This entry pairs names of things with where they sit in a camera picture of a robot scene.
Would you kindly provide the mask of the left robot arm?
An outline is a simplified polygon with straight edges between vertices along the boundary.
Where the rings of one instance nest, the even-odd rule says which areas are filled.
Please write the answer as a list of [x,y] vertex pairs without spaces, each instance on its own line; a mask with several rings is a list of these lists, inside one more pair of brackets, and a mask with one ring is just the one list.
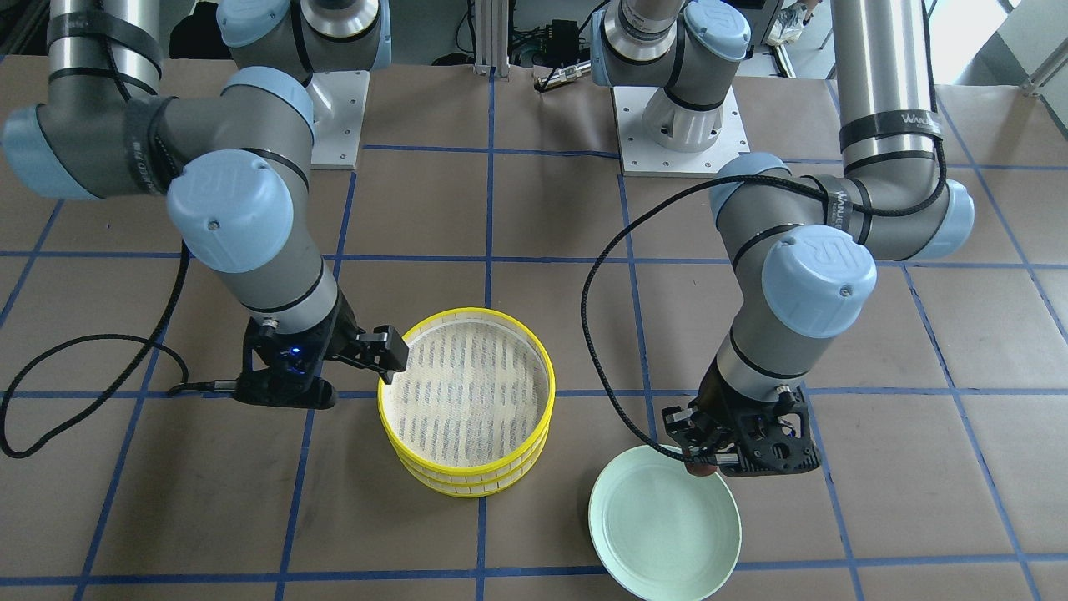
[[877,260],[941,258],[971,235],[974,202],[947,176],[923,1],[832,7],[843,174],[796,176],[778,156],[731,159],[709,191],[743,305],[684,407],[662,412],[670,449],[621,420],[653,450],[726,476],[804,474],[820,465],[802,384],[855,323]]

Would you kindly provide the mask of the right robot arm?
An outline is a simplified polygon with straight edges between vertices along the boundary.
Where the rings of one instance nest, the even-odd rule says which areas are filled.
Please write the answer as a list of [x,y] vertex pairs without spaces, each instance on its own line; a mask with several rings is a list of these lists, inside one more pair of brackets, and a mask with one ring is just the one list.
[[392,327],[365,332],[305,222],[327,107],[317,73],[390,62],[384,1],[220,1],[214,22],[238,72],[218,98],[161,95],[156,1],[53,1],[48,102],[15,111],[3,149],[43,197],[164,195],[184,244],[250,312],[245,350],[265,381],[314,380],[323,361],[403,371]]

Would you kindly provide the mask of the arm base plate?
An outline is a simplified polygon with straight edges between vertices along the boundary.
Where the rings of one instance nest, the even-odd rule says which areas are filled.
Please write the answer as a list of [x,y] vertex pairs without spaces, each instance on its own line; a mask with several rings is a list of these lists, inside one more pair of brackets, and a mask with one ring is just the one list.
[[307,91],[314,104],[315,127],[310,167],[354,170],[370,93],[370,72],[314,73]]
[[698,178],[750,151],[735,90],[713,110],[672,102],[660,88],[614,86],[622,174]]

